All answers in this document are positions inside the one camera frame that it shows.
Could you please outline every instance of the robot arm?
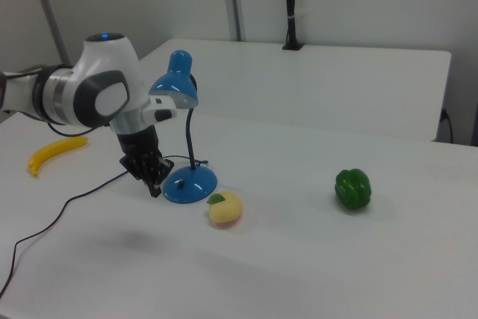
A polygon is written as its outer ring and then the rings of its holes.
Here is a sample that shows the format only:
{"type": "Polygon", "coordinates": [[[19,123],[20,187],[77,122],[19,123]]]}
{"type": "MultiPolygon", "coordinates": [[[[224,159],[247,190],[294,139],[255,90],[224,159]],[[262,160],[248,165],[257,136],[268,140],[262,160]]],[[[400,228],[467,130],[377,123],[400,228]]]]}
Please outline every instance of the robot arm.
{"type": "Polygon", "coordinates": [[[120,163],[152,196],[161,193],[173,162],[162,158],[154,124],[174,117],[176,106],[170,96],[149,95],[126,37],[93,35],[73,68],[51,66],[29,74],[0,72],[0,110],[58,125],[109,125],[125,153],[120,163]]]}

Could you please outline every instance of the green bell pepper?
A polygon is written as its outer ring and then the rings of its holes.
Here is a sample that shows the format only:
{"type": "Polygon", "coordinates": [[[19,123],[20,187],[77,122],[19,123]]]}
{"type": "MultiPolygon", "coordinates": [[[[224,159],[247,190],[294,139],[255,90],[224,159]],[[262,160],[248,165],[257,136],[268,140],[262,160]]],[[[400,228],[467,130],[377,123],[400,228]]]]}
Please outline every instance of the green bell pepper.
{"type": "Polygon", "coordinates": [[[343,170],[337,175],[335,193],[345,208],[358,209],[368,205],[372,188],[365,172],[354,168],[343,170]]]}

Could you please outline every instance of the yellow fruit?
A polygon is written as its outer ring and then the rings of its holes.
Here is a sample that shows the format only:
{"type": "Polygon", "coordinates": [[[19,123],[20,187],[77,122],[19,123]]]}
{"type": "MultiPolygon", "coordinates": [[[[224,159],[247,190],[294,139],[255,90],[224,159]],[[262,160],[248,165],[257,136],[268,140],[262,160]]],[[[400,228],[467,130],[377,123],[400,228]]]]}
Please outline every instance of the yellow fruit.
{"type": "Polygon", "coordinates": [[[215,223],[228,223],[239,218],[242,201],[234,192],[222,192],[209,197],[209,218],[215,223]]]}
{"type": "Polygon", "coordinates": [[[50,143],[48,146],[36,151],[30,157],[30,161],[28,161],[28,169],[31,171],[33,176],[36,177],[43,162],[52,158],[53,156],[59,155],[60,153],[70,151],[71,149],[77,149],[78,147],[83,146],[87,141],[88,137],[77,136],[68,137],[65,140],[59,140],[57,142],[50,143]]]}

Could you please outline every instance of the yellow banana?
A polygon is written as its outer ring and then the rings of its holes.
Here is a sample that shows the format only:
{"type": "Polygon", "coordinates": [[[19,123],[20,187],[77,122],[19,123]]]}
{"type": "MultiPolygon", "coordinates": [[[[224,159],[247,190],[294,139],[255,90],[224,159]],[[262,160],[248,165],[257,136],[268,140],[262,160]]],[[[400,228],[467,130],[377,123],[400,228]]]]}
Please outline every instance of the yellow banana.
{"type": "Polygon", "coordinates": [[[28,169],[31,171],[33,176],[37,177],[38,170],[43,162],[63,152],[70,151],[71,149],[77,149],[78,147],[83,146],[87,141],[88,137],[77,136],[68,137],[65,140],[59,140],[57,142],[50,143],[48,146],[36,151],[30,157],[30,161],[28,161],[28,169]]]}

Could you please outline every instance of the blue desk lamp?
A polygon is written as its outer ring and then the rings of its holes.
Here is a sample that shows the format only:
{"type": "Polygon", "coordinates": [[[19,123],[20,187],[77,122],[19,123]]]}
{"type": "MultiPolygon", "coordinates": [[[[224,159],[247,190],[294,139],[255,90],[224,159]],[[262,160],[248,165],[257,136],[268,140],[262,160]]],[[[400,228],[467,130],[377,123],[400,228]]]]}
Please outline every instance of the blue desk lamp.
{"type": "Polygon", "coordinates": [[[190,166],[171,173],[163,185],[164,196],[174,203],[193,203],[209,196],[217,186],[214,172],[196,165],[191,141],[190,121],[198,105],[196,80],[191,75],[193,58],[185,50],[171,54],[167,74],[161,76],[149,91],[152,95],[170,96],[177,108],[188,108],[186,120],[186,141],[190,166]]]}

